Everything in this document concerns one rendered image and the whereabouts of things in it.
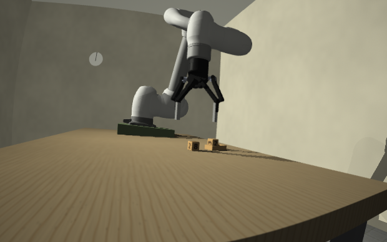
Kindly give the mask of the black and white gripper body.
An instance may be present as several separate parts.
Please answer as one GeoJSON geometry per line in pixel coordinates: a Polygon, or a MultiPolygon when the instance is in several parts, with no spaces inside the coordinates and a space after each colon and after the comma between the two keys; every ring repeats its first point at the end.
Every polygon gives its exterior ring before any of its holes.
{"type": "Polygon", "coordinates": [[[194,78],[194,82],[190,85],[194,89],[202,89],[202,85],[198,82],[198,78],[201,78],[204,84],[208,80],[208,60],[202,58],[189,59],[188,77],[189,82],[191,78],[194,78]]]}

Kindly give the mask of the tan wooden cube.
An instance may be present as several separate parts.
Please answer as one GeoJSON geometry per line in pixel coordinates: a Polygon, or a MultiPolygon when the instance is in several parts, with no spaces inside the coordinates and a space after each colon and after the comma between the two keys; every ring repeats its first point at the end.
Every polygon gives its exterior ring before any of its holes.
{"type": "Polygon", "coordinates": [[[218,139],[208,138],[207,145],[218,146],[218,139]]]}
{"type": "Polygon", "coordinates": [[[200,145],[200,142],[196,142],[196,141],[188,141],[188,150],[191,150],[191,151],[199,151],[199,145],[200,145]]]}

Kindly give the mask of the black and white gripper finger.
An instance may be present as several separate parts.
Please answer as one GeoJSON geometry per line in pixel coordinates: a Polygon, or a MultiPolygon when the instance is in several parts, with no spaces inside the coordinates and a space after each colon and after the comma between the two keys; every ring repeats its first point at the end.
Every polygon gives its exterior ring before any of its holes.
{"type": "Polygon", "coordinates": [[[219,86],[217,84],[217,78],[214,75],[212,75],[212,76],[208,77],[208,80],[210,80],[212,82],[213,87],[214,87],[214,89],[215,89],[215,91],[217,93],[218,99],[216,98],[214,93],[210,90],[209,86],[207,84],[204,84],[204,82],[202,81],[201,78],[198,78],[197,80],[202,85],[202,87],[207,91],[207,93],[212,98],[212,100],[214,101],[214,103],[213,103],[213,118],[212,118],[212,121],[213,122],[217,122],[218,106],[219,106],[220,102],[224,101],[223,95],[222,95],[222,93],[221,93],[221,91],[219,89],[219,86]]]}
{"type": "Polygon", "coordinates": [[[179,83],[171,97],[171,100],[175,101],[175,120],[180,120],[181,101],[188,94],[188,92],[192,90],[190,85],[194,82],[194,80],[194,78],[191,78],[183,91],[181,91],[187,81],[187,77],[180,77],[179,83]]]}

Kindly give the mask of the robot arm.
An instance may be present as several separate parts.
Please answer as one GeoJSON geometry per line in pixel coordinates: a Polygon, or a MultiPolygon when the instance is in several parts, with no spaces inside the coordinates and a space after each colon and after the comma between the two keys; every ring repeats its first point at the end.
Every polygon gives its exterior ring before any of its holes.
{"type": "Polygon", "coordinates": [[[175,118],[175,101],[170,98],[180,77],[187,77],[189,59],[202,58],[210,62],[212,49],[235,56],[244,56],[252,49],[252,40],[245,33],[219,26],[208,11],[169,8],[164,19],[181,29],[183,36],[170,84],[162,95],[151,86],[141,86],[133,99],[133,117],[123,120],[129,125],[156,127],[154,117],[175,118]]]}

